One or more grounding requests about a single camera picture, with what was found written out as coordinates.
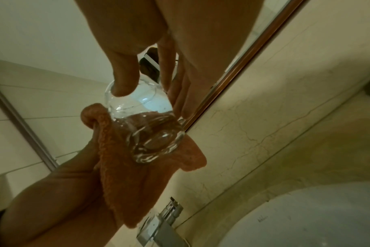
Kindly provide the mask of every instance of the sink basin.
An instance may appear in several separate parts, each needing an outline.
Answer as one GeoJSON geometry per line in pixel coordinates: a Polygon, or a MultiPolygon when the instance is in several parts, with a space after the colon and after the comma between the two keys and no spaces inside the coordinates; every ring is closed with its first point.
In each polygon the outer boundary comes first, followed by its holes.
{"type": "Polygon", "coordinates": [[[370,247],[370,182],[306,188],[259,206],[219,247],[370,247]]]}

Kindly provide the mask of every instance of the chrome faucet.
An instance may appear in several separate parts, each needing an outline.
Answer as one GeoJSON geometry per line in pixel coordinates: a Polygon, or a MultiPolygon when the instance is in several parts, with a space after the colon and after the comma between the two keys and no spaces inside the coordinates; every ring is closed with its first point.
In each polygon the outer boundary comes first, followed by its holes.
{"type": "Polygon", "coordinates": [[[148,215],[139,227],[136,239],[142,246],[154,241],[159,247],[190,247],[173,229],[174,221],[184,208],[173,197],[160,214],[148,215]]]}

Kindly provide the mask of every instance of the orange cloth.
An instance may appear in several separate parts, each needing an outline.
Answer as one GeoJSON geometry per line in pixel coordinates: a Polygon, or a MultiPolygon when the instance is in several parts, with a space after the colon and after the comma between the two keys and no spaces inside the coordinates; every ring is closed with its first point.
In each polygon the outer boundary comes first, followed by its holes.
{"type": "Polygon", "coordinates": [[[136,163],[123,140],[124,131],[111,120],[101,104],[86,107],[83,123],[100,126],[99,156],[104,198],[114,212],[117,223],[135,228],[157,202],[172,175],[178,170],[192,171],[204,167],[207,160],[196,143],[185,136],[178,148],[148,164],[136,163]]]}

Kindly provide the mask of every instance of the clear glass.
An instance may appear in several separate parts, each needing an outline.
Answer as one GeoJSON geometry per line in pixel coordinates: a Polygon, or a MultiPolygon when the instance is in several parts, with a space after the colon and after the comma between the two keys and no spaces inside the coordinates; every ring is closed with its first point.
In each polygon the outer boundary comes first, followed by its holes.
{"type": "Polygon", "coordinates": [[[175,150],[185,131],[162,87],[143,74],[128,96],[113,96],[112,85],[105,91],[106,107],[112,120],[125,130],[124,138],[134,160],[149,163],[175,150]]]}

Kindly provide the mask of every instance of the finger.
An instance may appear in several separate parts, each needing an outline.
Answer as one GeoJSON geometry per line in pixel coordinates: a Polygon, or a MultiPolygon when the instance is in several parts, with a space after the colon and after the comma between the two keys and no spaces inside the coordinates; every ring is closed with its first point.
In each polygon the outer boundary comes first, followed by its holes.
{"type": "Polygon", "coordinates": [[[100,128],[98,124],[94,125],[93,137],[89,143],[78,154],[63,163],[56,172],[79,173],[92,172],[93,168],[99,161],[98,155],[98,137],[100,128]]]}
{"type": "Polygon", "coordinates": [[[189,81],[188,76],[185,74],[184,79],[182,81],[181,92],[179,93],[176,103],[173,107],[174,115],[178,118],[182,116],[181,112],[183,110],[184,103],[186,101],[189,87],[190,87],[190,81],[189,81]]]}
{"type": "Polygon", "coordinates": [[[175,105],[178,95],[180,94],[184,75],[185,75],[184,63],[182,56],[180,55],[178,59],[177,74],[174,77],[173,81],[171,82],[168,91],[168,98],[172,106],[175,105]]]}
{"type": "Polygon", "coordinates": [[[132,93],[139,82],[139,63],[137,56],[123,54],[108,54],[115,78],[112,94],[116,97],[132,93]]]}
{"type": "Polygon", "coordinates": [[[176,50],[174,40],[170,34],[166,34],[157,43],[161,84],[165,92],[169,91],[176,66],[176,50]]]}
{"type": "Polygon", "coordinates": [[[202,101],[208,94],[211,86],[209,84],[192,83],[187,91],[186,100],[183,104],[181,116],[189,119],[196,112],[202,101]]]}

